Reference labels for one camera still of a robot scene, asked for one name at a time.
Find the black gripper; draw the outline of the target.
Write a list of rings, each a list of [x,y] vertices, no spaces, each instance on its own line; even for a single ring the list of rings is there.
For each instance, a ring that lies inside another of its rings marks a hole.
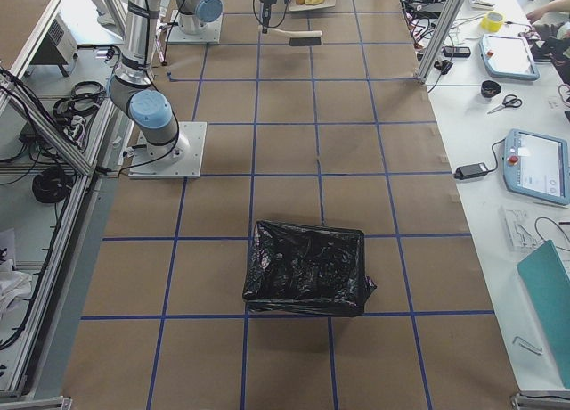
[[[276,4],[276,0],[259,0],[262,5],[261,11],[261,26],[262,33],[267,34],[270,27],[270,20],[272,17],[272,7]]]

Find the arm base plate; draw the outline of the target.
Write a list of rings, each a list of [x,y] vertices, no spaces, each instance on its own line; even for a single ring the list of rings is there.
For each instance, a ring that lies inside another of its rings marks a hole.
[[[207,133],[206,122],[182,121],[179,135],[164,146],[148,144],[140,131],[128,176],[134,179],[198,178]]]
[[[175,45],[217,45],[220,41],[223,16],[213,22],[202,22],[191,15],[174,9],[171,21],[175,22],[169,32],[169,43]]]

